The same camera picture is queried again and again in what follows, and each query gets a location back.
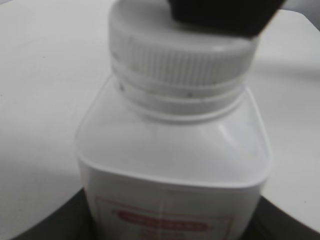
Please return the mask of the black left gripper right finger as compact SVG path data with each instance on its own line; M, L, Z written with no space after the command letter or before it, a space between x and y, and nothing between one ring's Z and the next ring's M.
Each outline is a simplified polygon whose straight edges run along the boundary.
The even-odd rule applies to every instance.
M263 240L318 240L320 233L294 219L265 197L257 205L252 225Z

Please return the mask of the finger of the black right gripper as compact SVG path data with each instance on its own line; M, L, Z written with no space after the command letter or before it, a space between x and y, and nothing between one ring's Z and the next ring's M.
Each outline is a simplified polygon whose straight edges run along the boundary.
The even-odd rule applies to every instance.
M256 37L283 5L282 0L169 0L172 18L242 37Z

